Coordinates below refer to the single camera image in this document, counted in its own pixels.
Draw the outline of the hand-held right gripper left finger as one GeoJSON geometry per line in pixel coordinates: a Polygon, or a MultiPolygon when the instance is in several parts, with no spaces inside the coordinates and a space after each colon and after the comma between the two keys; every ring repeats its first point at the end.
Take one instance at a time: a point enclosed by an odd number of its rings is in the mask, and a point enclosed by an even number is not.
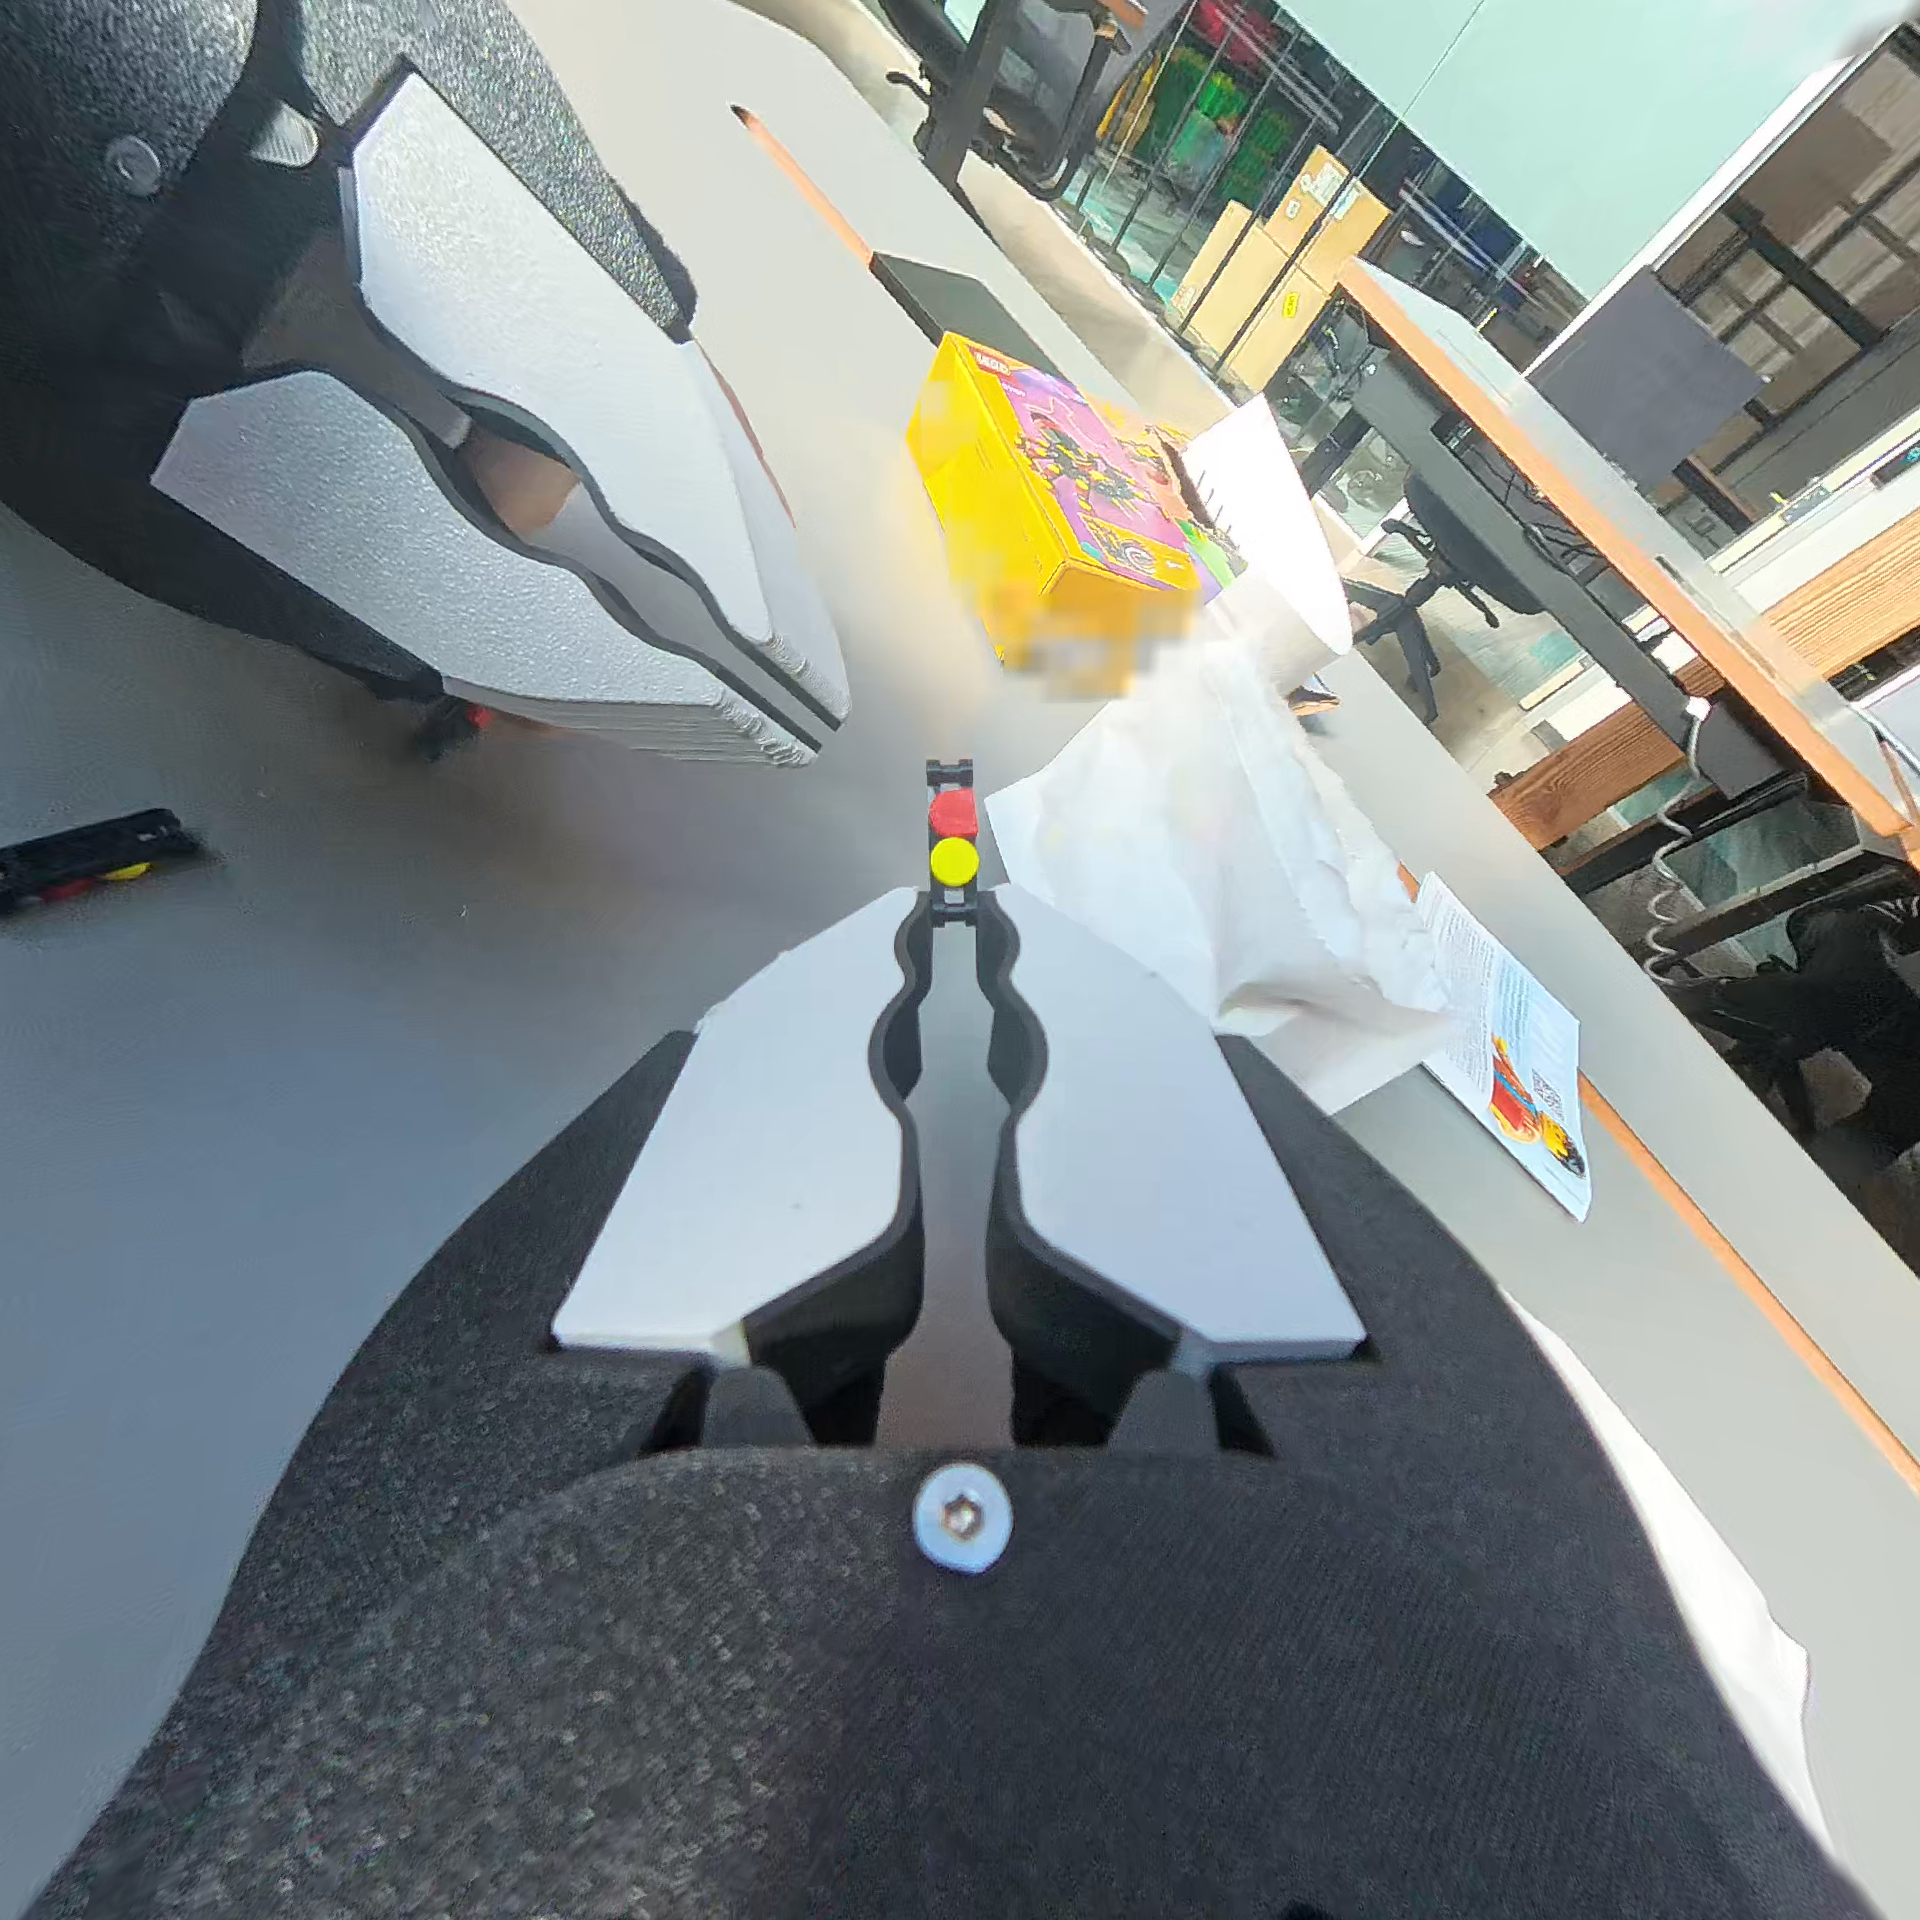
{"type": "Polygon", "coordinates": [[[813,1443],[870,1446],[924,1314],[911,1094],[927,984],[927,897],[891,887],[715,1002],[555,1343],[763,1368],[813,1443]]]}

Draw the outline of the crumpled white paper bag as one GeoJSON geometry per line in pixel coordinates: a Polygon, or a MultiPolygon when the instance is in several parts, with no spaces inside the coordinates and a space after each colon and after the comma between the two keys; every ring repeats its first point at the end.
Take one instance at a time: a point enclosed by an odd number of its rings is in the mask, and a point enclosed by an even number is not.
{"type": "Polygon", "coordinates": [[[983,813],[1011,885],[1335,1115],[1450,1047],[1450,986],[1402,863],[1289,700],[1350,663],[1356,608],[1273,406],[1206,426],[1179,474],[1235,579],[983,813]]]}

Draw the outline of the black desk inlay pad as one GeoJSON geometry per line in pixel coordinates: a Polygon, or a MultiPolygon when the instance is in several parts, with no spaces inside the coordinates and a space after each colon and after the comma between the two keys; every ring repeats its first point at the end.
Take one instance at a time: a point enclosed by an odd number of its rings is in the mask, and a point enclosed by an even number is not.
{"type": "Polygon", "coordinates": [[[870,254],[870,276],[903,303],[903,315],[939,342],[945,337],[995,350],[1007,360],[1064,377],[1056,356],[1019,328],[1019,316],[970,276],[927,262],[870,254]]]}

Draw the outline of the person's left hand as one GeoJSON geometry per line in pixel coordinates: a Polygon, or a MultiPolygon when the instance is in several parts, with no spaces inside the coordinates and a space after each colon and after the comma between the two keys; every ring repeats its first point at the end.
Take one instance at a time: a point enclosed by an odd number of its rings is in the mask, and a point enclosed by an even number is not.
{"type": "Polygon", "coordinates": [[[529,543],[540,543],[578,493],[578,474],[568,460],[496,436],[483,424],[466,426],[457,455],[492,517],[529,543]]]}

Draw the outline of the yellow lego box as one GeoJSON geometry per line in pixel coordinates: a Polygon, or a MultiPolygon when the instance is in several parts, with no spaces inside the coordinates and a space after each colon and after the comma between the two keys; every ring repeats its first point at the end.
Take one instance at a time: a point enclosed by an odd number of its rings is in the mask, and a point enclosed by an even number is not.
{"type": "Polygon", "coordinates": [[[1118,697],[1245,570],[1191,497],[1185,436],[958,330],[904,443],[998,663],[1071,700],[1118,697]]]}

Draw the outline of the light wooden beam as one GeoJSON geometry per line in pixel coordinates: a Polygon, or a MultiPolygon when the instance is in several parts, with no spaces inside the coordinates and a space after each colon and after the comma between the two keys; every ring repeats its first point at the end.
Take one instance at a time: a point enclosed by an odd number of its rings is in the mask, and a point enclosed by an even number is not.
{"type": "MultiPolygon", "coordinates": [[[[1918,637],[1920,513],[1901,513],[1763,617],[1821,678],[1836,678],[1836,669],[1918,637]]],[[[1683,764],[1683,749],[1637,707],[1626,707],[1547,763],[1490,786],[1490,800],[1531,849],[1552,849],[1672,764],[1683,764]]]]}

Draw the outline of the dark grey divider panel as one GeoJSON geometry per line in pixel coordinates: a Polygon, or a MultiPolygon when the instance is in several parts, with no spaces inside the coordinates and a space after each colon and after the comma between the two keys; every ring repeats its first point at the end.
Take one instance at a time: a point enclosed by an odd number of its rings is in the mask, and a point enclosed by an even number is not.
{"type": "Polygon", "coordinates": [[[1530,389],[1649,493],[1741,416],[1763,374],[1641,264],[1530,367],[1530,389]]]}

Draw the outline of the instruction booklet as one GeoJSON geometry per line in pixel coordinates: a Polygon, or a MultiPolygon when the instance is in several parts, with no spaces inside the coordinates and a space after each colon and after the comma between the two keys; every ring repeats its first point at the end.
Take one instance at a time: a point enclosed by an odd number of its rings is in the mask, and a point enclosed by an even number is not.
{"type": "Polygon", "coordinates": [[[1429,1053],[1429,1076],[1565,1213],[1590,1217],[1594,1170],[1581,1133],[1573,1008],[1478,923],[1443,877],[1421,879],[1414,914],[1450,998],[1450,1040],[1429,1053]]]}

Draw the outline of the black office chair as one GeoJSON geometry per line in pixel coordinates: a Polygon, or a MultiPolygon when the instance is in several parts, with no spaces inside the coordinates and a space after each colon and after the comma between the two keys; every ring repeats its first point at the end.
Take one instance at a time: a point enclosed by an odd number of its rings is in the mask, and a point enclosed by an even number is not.
{"type": "Polygon", "coordinates": [[[1920,1002],[1893,965],[1918,903],[1809,907],[1785,928],[1796,963],[1687,978],[1667,1002],[1731,1044],[1726,1062],[1785,1104],[1797,1142],[1821,1133],[1809,1062],[1847,1059],[1869,1095],[1836,1133],[1885,1166],[1920,1134],[1920,1002]]]}
{"type": "Polygon", "coordinates": [[[1414,474],[1405,479],[1405,513],[1388,517],[1382,529],[1402,535],[1424,555],[1424,570],[1397,590],[1359,579],[1345,583],[1350,608],[1365,617],[1356,643],[1397,637],[1414,709],[1431,727],[1431,678],[1443,663],[1429,641],[1424,603],[1437,590],[1457,590],[1486,628],[1497,628],[1502,612],[1541,612],[1547,603],[1414,474]]]}
{"type": "Polygon", "coordinates": [[[982,155],[1037,200],[1064,196],[1141,24],[1135,6],[1104,0],[995,0],[970,32],[934,0],[885,0],[879,19],[920,59],[887,83],[924,100],[924,165],[958,192],[964,163],[982,155]]]}

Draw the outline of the long black lego plate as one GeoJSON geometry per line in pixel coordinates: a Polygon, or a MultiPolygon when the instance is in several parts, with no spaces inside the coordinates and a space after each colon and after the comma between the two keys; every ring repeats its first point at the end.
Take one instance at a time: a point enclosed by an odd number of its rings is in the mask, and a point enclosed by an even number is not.
{"type": "Polygon", "coordinates": [[[12,838],[0,849],[0,914],[12,919],[205,856],[210,846],[168,807],[12,838]]]}

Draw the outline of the large cardboard box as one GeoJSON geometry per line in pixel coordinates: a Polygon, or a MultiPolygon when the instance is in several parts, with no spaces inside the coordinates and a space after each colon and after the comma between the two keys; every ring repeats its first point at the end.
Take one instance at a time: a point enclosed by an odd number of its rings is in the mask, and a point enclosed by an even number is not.
{"type": "Polygon", "coordinates": [[[1169,328],[1221,367],[1234,341],[1242,341],[1242,328],[1273,302],[1283,262],[1289,245],[1278,238],[1248,206],[1227,200],[1169,294],[1169,328]]]}
{"type": "Polygon", "coordinates": [[[1332,290],[1340,264],[1365,258],[1383,221],[1388,206],[1327,143],[1316,143],[1263,229],[1300,276],[1332,290]]]}

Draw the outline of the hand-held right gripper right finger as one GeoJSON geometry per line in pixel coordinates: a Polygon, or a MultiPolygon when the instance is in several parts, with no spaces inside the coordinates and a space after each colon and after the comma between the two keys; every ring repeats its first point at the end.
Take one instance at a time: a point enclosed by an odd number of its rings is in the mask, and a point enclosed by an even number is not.
{"type": "Polygon", "coordinates": [[[1223,1044],[1161,973],[1003,885],[974,978],[1007,1095],[983,1277],[1019,1446],[1104,1446],[1156,1372],[1211,1389],[1365,1354],[1223,1044]]]}

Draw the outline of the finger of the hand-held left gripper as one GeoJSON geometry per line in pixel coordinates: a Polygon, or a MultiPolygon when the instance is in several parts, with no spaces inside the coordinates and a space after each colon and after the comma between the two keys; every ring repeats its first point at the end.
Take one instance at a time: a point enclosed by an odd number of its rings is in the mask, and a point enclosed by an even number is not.
{"type": "Polygon", "coordinates": [[[328,369],[195,394],[152,484],[432,665],[451,697],[676,763],[797,770],[818,732],[662,641],[571,555],[492,529],[420,424],[328,369]]]}
{"type": "Polygon", "coordinates": [[[840,732],[840,637],[701,342],[673,341],[422,73],[371,112],[348,172],[371,323],[461,410],[571,471],[537,549],[588,562],[646,628],[673,599],[701,608],[693,637],[715,637],[785,722],[840,732]]]}

